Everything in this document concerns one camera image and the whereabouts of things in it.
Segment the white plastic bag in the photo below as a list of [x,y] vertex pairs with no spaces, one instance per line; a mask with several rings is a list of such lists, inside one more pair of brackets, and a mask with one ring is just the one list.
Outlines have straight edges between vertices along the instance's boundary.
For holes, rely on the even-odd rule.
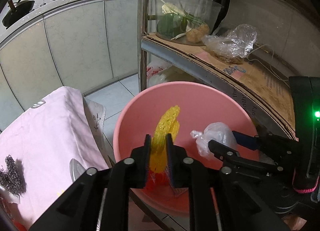
[[236,139],[231,129],[222,122],[209,124],[203,132],[192,130],[190,135],[196,140],[196,147],[201,157],[208,160],[215,160],[214,154],[209,150],[209,141],[214,140],[236,150]]

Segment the white bag under shelf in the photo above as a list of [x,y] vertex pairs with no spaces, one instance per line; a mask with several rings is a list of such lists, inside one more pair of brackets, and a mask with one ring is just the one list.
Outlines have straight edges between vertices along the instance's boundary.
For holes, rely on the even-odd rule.
[[171,66],[172,64],[160,58],[152,60],[146,67],[147,87],[152,87],[154,85],[160,84],[162,81],[161,74]]

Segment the clear plastic bag shelf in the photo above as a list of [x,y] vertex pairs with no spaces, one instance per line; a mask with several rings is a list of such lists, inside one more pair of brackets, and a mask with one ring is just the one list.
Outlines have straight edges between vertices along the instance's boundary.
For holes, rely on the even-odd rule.
[[202,38],[204,50],[227,64],[242,64],[253,50],[258,38],[257,28],[240,24],[225,36],[206,35]]

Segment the pink plastic basin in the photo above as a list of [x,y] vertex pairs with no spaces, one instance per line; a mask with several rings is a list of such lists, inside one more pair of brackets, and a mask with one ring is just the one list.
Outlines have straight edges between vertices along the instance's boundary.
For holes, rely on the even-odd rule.
[[142,146],[145,136],[154,134],[161,116],[175,105],[180,107],[180,129],[174,143],[208,168],[219,169],[222,163],[199,155],[191,131],[203,131],[211,123],[222,122],[231,130],[257,135],[248,114],[228,95],[199,83],[162,83],[136,95],[119,115],[113,135],[116,161],[128,158],[134,148]]

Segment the black wok left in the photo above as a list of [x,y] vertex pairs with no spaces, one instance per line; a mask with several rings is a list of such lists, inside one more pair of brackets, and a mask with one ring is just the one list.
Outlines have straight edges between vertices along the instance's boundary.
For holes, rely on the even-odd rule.
[[2,20],[3,26],[8,29],[22,17],[28,15],[31,11],[33,11],[34,4],[35,1],[33,0],[18,0],[17,2],[8,0],[10,10]]

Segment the pink floral tablecloth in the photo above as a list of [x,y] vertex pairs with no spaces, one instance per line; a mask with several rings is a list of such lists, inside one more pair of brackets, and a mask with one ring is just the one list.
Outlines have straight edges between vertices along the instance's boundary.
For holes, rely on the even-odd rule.
[[26,187],[9,198],[14,220],[29,229],[73,183],[70,161],[108,169],[103,126],[106,109],[78,89],[60,87],[33,104],[1,133],[1,167],[10,155]]

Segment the steel wool scrubber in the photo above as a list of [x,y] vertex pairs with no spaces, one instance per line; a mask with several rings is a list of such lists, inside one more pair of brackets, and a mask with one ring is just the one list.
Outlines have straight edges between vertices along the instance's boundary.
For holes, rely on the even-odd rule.
[[1,169],[1,186],[14,196],[25,193],[25,182],[11,155],[5,158],[6,170]]

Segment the yellow foam net front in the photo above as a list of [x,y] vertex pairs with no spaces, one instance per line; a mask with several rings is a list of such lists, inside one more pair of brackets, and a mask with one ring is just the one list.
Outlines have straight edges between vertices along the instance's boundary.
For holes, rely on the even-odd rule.
[[178,135],[180,123],[177,118],[179,106],[170,107],[160,118],[152,137],[149,168],[154,173],[162,173],[167,167],[166,136],[171,135],[174,142]]

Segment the clear vegetable container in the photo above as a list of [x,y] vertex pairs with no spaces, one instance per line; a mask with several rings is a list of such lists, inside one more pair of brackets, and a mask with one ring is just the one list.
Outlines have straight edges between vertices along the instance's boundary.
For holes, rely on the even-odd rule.
[[155,0],[156,35],[167,41],[203,46],[222,6],[211,0]]

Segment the white kitchen cabinet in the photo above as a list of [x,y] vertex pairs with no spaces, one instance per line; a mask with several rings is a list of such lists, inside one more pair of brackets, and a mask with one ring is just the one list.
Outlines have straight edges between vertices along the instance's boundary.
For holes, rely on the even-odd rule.
[[88,95],[137,72],[138,0],[57,0],[1,36],[1,129],[61,86]]

